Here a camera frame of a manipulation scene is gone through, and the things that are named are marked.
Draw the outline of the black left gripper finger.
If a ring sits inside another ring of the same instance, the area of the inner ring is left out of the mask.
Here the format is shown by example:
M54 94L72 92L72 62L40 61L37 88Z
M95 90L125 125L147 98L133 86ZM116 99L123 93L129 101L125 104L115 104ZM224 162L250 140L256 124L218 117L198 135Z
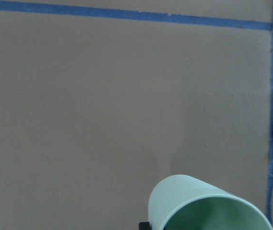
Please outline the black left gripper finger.
M140 222L139 230L151 230L150 222Z

